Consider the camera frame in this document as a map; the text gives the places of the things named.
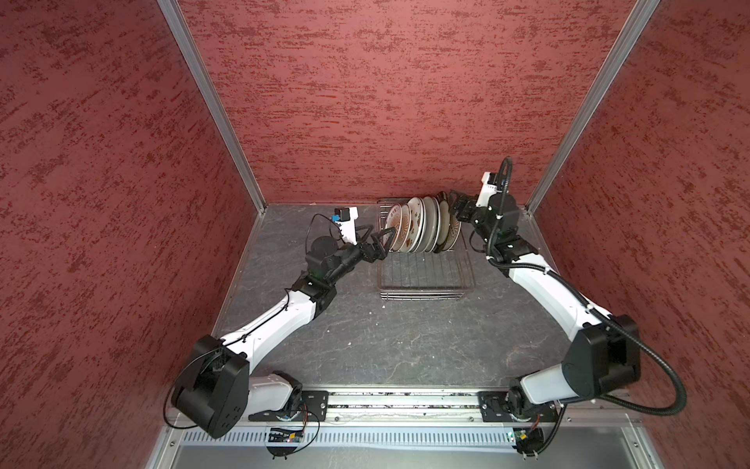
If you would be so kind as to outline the dark checkered rim plate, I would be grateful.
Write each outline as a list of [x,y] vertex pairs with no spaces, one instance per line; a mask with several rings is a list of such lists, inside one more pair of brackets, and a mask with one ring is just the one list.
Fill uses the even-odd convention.
[[437,231],[437,241],[433,248],[434,253],[440,253],[445,248],[448,240],[451,225],[450,202],[446,192],[440,192],[437,195],[439,202],[439,230]]

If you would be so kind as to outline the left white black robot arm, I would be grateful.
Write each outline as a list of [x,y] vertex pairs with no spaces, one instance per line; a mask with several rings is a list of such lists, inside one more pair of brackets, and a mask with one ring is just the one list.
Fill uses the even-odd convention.
[[322,314],[337,294],[336,283],[361,262],[387,258],[396,229],[357,227],[349,238],[321,236],[306,252],[307,269],[277,303],[256,320],[221,338],[205,335],[179,373],[167,402],[193,426],[219,439],[244,416],[264,412],[300,414],[302,385],[284,372],[255,377],[269,352]]

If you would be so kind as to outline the plain cream white plate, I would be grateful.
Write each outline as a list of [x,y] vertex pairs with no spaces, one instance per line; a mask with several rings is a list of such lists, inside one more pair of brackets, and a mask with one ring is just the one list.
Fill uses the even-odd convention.
[[429,195],[423,198],[423,203],[425,205],[424,231],[417,251],[430,252],[437,243],[439,205],[438,201]]

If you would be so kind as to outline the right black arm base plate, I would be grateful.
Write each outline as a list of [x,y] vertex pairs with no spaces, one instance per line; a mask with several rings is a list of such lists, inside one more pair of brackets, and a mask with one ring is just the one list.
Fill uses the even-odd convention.
[[554,403],[527,402],[518,388],[510,391],[480,391],[478,404],[485,423],[552,423],[559,413]]

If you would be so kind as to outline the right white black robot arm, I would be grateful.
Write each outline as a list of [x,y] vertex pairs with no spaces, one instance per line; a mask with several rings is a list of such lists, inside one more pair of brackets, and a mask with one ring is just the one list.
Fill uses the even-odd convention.
[[451,214],[471,224],[484,242],[482,252],[490,265],[531,294],[570,340],[561,363],[512,382],[506,397],[510,414],[529,419],[541,406],[592,400],[641,377],[638,346],[600,317],[633,335],[638,334],[636,324],[604,310],[594,315],[586,297],[560,282],[536,247],[519,234],[519,210],[509,195],[492,195],[478,206],[474,197],[452,192],[449,203]]

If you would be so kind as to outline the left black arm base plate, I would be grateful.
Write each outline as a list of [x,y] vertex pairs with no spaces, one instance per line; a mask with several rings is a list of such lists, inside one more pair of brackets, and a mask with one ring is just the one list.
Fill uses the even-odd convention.
[[293,392],[290,400],[281,410],[266,410],[257,414],[250,414],[250,422],[303,422],[305,418],[312,418],[313,422],[326,420],[328,391],[303,390]]

